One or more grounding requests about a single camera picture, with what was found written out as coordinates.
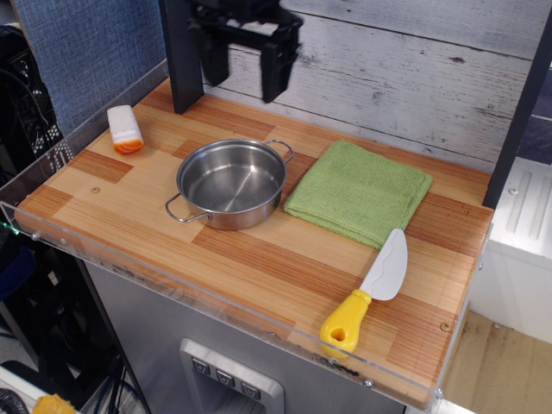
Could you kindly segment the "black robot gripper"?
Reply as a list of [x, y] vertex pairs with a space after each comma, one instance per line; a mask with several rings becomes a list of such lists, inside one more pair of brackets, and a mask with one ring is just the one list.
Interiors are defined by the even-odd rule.
[[262, 100], [287, 90], [303, 20], [279, 1], [193, 1], [187, 28], [198, 44], [204, 75], [217, 86], [229, 77], [229, 46], [260, 51]]

